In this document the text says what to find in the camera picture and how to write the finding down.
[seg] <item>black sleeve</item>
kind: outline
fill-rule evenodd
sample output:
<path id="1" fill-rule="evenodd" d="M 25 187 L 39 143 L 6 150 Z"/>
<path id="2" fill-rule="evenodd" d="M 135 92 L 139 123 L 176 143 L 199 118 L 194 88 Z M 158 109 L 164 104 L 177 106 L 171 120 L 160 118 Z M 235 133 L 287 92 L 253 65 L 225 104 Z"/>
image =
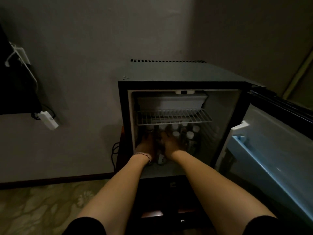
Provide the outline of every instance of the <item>black sleeve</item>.
<path id="1" fill-rule="evenodd" d="M 104 226 L 95 218 L 81 217 L 73 220 L 62 235 L 70 234 L 101 234 L 106 235 Z"/>
<path id="2" fill-rule="evenodd" d="M 277 235 L 294 234 L 282 221 L 271 216 L 260 216 L 252 219 L 246 226 L 243 235 Z"/>

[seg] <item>white charger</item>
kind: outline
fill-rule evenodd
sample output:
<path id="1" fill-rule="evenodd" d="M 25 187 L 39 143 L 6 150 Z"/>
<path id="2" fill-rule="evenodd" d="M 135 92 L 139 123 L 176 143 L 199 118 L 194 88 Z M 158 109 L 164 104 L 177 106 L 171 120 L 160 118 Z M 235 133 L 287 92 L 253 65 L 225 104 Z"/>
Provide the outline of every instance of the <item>white charger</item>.
<path id="1" fill-rule="evenodd" d="M 41 111 L 37 115 L 50 130 L 55 130 L 59 126 L 48 111 Z"/>

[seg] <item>bottle cap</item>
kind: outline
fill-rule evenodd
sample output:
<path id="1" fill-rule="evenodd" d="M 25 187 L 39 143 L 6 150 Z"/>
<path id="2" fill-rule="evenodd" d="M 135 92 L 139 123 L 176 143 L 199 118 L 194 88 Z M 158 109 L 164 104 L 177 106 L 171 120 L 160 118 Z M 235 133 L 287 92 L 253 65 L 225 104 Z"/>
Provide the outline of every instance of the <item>bottle cap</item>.
<path id="1" fill-rule="evenodd" d="M 178 130 L 178 124 L 172 124 L 172 129 L 173 130 Z"/>
<path id="2" fill-rule="evenodd" d="M 193 139 L 193 138 L 194 138 L 194 133 L 191 132 L 191 131 L 188 131 L 188 132 L 187 132 L 187 138 Z"/>
<path id="3" fill-rule="evenodd" d="M 165 130 L 167 127 L 167 124 L 160 124 L 159 125 L 159 130 Z"/>
<path id="4" fill-rule="evenodd" d="M 147 125 L 147 126 L 146 126 L 146 129 L 149 130 L 149 131 L 151 131 L 151 130 L 154 129 L 154 126 L 153 126 L 153 125 Z"/>
<path id="5" fill-rule="evenodd" d="M 173 136 L 174 136 L 175 138 L 179 138 L 179 132 L 178 132 L 178 131 L 174 131 L 174 132 L 173 132 Z"/>
<path id="6" fill-rule="evenodd" d="M 199 127 L 199 126 L 197 126 L 197 125 L 194 125 L 194 126 L 193 126 L 193 131 L 194 131 L 195 133 L 198 133 L 199 130 L 200 130 L 200 127 Z"/>

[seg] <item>bracelet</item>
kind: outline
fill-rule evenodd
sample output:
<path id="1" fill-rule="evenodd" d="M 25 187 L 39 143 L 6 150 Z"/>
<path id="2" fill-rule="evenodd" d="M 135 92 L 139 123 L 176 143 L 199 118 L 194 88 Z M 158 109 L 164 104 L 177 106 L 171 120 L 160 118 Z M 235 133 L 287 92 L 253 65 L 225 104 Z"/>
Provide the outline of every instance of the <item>bracelet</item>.
<path id="1" fill-rule="evenodd" d="M 149 164 L 151 163 L 151 155 L 150 154 L 148 154 L 148 153 L 135 153 L 135 154 L 133 154 L 133 155 L 136 155 L 136 154 L 142 154 L 142 155 L 146 155 L 147 156 L 147 158 L 149 159 Z"/>

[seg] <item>hand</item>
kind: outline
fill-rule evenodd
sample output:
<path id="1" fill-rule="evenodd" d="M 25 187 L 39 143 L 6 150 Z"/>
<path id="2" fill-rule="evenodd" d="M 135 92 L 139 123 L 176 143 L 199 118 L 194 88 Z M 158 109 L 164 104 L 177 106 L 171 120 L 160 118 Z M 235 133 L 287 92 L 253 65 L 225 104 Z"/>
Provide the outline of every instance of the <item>hand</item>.
<path id="1" fill-rule="evenodd" d="M 135 151 L 137 153 L 148 153 L 154 158 L 153 137 L 151 133 L 147 137 L 142 137 L 141 143 L 136 147 Z"/>
<path id="2" fill-rule="evenodd" d="M 173 160 L 173 153 L 180 150 L 177 139 L 171 133 L 168 136 L 165 131 L 161 132 L 161 137 L 165 145 L 166 157 L 170 160 Z"/>

